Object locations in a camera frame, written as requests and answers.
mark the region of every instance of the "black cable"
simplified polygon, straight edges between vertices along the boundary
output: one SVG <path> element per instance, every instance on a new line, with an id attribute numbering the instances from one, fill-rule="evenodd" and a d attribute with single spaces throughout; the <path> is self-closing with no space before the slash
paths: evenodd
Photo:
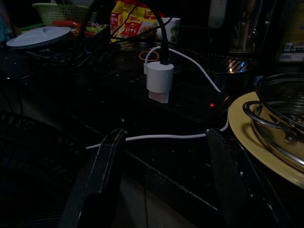
<path id="1" fill-rule="evenodd" d="M 131 13 L 133 13 L 133 11 L 139 6 L 139 4 L 142 2 L 142 0 L 139 0 L 136 5 L 131 9 L 131 11 L 129 12 L 127 18 L 124 20 L 124 22 L 117 28 L 114 30 L 114 32 L 110 35 L 110 40 L 114 37 L 115 33 L 127 22 L 127 20 L 129 19 Z M 91 58 L 91 56 L 93 56 L 95 53 L 97 53 L 103 46 L 104 44 L 107 43 L 107 40 L 105 42 L 103 42 L 100 46 L 98 46 L 84 61 L 82 61 L 80 64 L 77 65 L 77 67 L 83 65 L 88 59 Z"/>
<path id="2" fill-rule="evenodd" d="M 170 18 L 166 23 L 164 23 L 164 25 L 166 26 L 167 24 L 169 24 L 171 22 L 171 20 L 172 20 L 172 18 Z M 138 37 L 140 37 L 140 36 L 142 36 L 146 33 L 152 32 L 154 30 L 160 29 L 160 28 L 161 28 L 160 26 L 156 26 L 156 27 L 148 29 L 148 30 L 146 30 L 146 31 L 144 31 L 140 34 L 137 34 L 136 36 L 128 37 L 128 38 L 112 37 L 114 39 L 118 39 L 118 41 L 113 42 L 110 45 L 116 45 L 116 44 L 119 44 L 119 43 L 122 43 L 122 42 L 127 42 L 127 41 L 132 42 L 132 41 L 136 40 Z M 104 44 L 105 43 L 102 43 L 100 46 L 98 46 L 98 48 L 96 48 L 95 51 L 93 51 L 85 60 L 83 60 L 80 64 L 78 64 L 77 67 L 83 65 L 87 60 L 89 60 L 93 55 L 95 55 L 104 46 Z"/>
<path id="3" fill-rule="evenodd" d="M 89 9 L 88 9 L 88 11 L 85 15 L 85 19 L 81 24 L 81 28 L 80 28 L 80 31 L 79 31 L 79 35 L 77 37 L 77 42 L 76 42 L 76 45 L 75 45 L 75 48 L 74 48 L 74 52 L 73 52 L 73 54 L 70 58 L 67 69 L 70 69 L 70 67 L 72 66 L 72 64 L 73 64 L 73 62 L 76 58 L 76 55 L 77 55 L 78 49 L 80 47 L 80 44 L 81 44 L 81 42 L 82 42 L 82 40 L 85 36 L 86 26 L 87 26 L 88 22 L 90 21 L 90 18 L 92 16 L 93 12 L 95 11 L 95 9 L 97 7 L 99 7 L 101 1 L 102 0 L 94 0 L 93 3 L 90 5 L 90 7 L 89 7 Z M 158 23 L 160 25 L 161 35 L 162 35 L 162 39 L 163 39 L 163 42 L 161 44 L 160 60 L 161 60 L 162 64 L 166 65 L 166 64 L 168 64 L 168 56 L 169 56 L 169 46 L 168 46 L 166 28 L 164 26 L 162 18 L 160 17 L 160 15 L 159 15 L 157 9 L 154 7 L 154 5 L 151 4 L 148 0 L 142 0 L 142 2 L 144 4 L 146 4 L 147 7 L 152 11 L 152 13 L 155 15 L 156 20 L 158 21 Z"/>
<path id="4" fill-rule="evenodd" d="M 114 32 L 110 35 L 110 39 L 112 39 L 114 37 L 115 33 L 127 22 L 131 13 L 133 13 L 133 11 L 139 6 L 139 4 L 141 4 L 141 2 L 142 2 L 142 0 L 137 1 L 136 5 L 129 12 L 129 14 L 128 14 L 127 18 L 124 20 L 124 22 L 117 29 L 115 29 Z"/>
<path id="5" fill-rule="evenodd" d="M 160 50 L 160 63 L 163 65 L 167 65 L 169 63 L 169 44 L 167 38 L 167 32 L 165 25 L 162 21 L 161 16 L 159 15 L 155 6 L 149 2 L 148 0 L 143 0 L 143 2 L 147 5 L 147 7 L 154 13 L 157 22 L 161 27 L 161 36 L 162 36 L 162 43 L 161 43 L 161 50 Z"/>

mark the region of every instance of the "black fan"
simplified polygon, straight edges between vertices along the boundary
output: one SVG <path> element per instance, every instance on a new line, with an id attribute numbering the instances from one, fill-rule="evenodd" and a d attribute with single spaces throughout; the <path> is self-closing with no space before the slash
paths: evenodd
<path id="1" fill-rule="evenodd" d="M 88 152 L 44 123 L 0 112 L 0 227 L 57 227 Z"/>

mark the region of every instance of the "stainless steel pot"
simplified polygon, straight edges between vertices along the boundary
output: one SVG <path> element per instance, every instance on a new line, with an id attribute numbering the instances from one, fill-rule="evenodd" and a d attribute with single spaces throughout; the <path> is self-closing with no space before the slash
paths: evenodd
<path id="1" fill-rule="evenodd" d="M 256 93 L 260 101 L 243 105 L 256 135 L 276 156 L 304 172 L 304 74 L 265 78 Z"/>

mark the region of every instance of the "orange ring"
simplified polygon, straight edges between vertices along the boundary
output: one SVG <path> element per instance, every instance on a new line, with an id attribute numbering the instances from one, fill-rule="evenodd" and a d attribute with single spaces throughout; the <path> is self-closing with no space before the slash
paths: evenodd
<path id="1" fill-rule="evenodd" d="M 143 53 L 149 53 L 149 51 L 142 51 L 142 52 L 139 54 L 139 56 L 138 56 L 141 60 L 145 61 L 146 59 L 142 57 L 142 54 L 143 54 Z M 148 59 L 148 61 L 157 61 L 157 60 L 160 59 L 160 55 L 159 55 L 156 51 L 154 51 L 153 53 L 156 54 L 157 58 L 156 58 L 156 59 Z"/>

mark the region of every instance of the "green basket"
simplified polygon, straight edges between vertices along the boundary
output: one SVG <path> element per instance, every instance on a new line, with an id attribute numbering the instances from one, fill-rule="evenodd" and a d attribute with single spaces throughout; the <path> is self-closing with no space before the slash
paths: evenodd
<path id="1" fill-rule="evenodd" d="M 88 7 L 86 6 L 56 3 L 35 3 L 32 4 L 32 6 L 38 10 L 42 22 L 46 26 L 54 26 L 53 22 L 58 20 L 70 20 L 82 23 L 88 10 Z M 96 16 L 97 12 L 94 12 L 90 21 L 95 22 Z"/>

